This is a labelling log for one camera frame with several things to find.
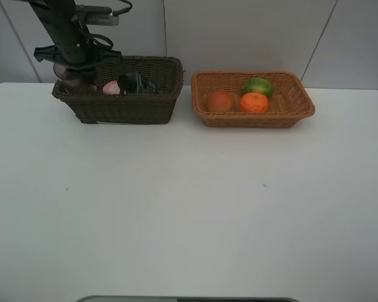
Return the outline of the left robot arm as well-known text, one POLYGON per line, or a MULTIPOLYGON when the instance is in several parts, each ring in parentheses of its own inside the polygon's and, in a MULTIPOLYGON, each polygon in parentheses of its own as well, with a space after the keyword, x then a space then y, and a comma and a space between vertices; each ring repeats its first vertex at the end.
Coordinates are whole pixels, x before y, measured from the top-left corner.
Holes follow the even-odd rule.
POLYGON ((74 1, 29 1, 40 20, 51 46, 37 47, 33 56, 39 62, 54 64, 54 74, 72 87, 95 84, 95 68, 120 64, 122 53, 113 49, 106 36, 91 33, 89 25, 118 25, 118 16, 106 6, 77 5, 74 1))

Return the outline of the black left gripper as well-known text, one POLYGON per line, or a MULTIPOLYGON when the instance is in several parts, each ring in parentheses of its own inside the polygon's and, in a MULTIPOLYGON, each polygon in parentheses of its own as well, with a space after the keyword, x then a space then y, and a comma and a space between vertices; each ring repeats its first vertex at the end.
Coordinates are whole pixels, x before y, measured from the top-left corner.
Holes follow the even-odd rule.
POLYGON ((76 48, 72 52, 62 51, 52 45, 36 48, 33 55, 39 62, 46 60, 66 68, 82 68, 81 77, 85 86, 95 86, 95 66, 120 64, 123 58, 121 52, 104 49, 97 45, 92 45, 88 49, 76 48))

